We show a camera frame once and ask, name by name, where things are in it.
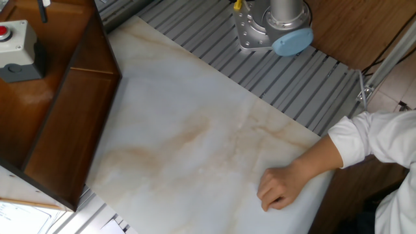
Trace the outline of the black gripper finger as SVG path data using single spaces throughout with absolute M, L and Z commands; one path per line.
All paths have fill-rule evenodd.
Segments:
M 38 8 L 39 8 L 42 23 L 47 23 L 46 7 L 48 6 L 48 1 L 37 0 L 37 3 L 38 3 Z

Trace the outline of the person's bare hand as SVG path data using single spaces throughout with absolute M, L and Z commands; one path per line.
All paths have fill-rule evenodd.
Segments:
M 309 180 L 298 160 L 282 168 L 267 168 L 257 191 L 262 210 L 281 210 L 292 204 Z

